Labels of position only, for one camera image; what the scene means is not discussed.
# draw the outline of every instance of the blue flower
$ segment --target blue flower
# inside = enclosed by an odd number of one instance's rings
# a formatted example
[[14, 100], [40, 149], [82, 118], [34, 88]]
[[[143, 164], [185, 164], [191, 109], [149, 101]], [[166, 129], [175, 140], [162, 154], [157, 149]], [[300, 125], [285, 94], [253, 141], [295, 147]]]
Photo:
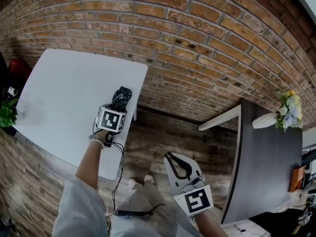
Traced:
[[295, 117], [293, 117], [292, 115], [290, 114], [286, 114], [284, 116], [284, 125], [283, 127], [284, 128], [288, 128], [289, 126], [291, 126], [292, 124], [294, 124], [296, 122], [296, 119]]

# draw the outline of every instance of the white table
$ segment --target white table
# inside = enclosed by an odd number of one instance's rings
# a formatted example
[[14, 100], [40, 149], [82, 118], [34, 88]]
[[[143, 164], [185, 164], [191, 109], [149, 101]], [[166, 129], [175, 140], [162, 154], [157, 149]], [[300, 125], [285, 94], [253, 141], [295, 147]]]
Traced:
[[[114, 142], [125, 144], [147, 66], [91, 53], [48, 49], [35, 65], [19, 99], [14, 126], [51, 154], [74, 165], [88, 146], [99, 106], [121, 86], [133, 91], [124, 128]], [[121, 160], [116, 147], [101, 154], [99, 175], [114, 180]]]

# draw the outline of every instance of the green plant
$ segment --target green plant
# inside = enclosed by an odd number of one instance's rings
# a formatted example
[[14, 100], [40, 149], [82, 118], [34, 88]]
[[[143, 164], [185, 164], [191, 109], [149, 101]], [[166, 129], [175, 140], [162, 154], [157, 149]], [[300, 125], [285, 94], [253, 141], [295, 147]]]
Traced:
[[1, 102], [0, 108], [0, 126], [1, 127], [8, 127], [16, 122], [17, 112], [15, 109], [15, 104], [17, 103], [18, 99], [13, 98], [11, 101], [4, 100]]

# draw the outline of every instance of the red object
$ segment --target red object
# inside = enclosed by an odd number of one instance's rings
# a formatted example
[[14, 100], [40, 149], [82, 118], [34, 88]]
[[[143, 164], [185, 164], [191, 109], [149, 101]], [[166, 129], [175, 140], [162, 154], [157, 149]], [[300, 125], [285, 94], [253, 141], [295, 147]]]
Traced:
[[18, 81], [20, 86], [24, 86], [32, 70], [25, 61], [13, 59], [10, 62], [9, 71], [11, 78]]

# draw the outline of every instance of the white vase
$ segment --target white vase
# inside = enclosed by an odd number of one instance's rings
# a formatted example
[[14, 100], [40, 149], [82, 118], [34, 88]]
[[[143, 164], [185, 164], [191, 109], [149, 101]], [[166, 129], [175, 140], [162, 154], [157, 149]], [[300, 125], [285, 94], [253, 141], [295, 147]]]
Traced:
[[268, 113], [264, 114], [261, 117], [258, 117], [252, 122], [252, 126], [255, 129], [264, 128], [271, 125], [274, 125], [277, 122], [277, 114], [276, 113]]

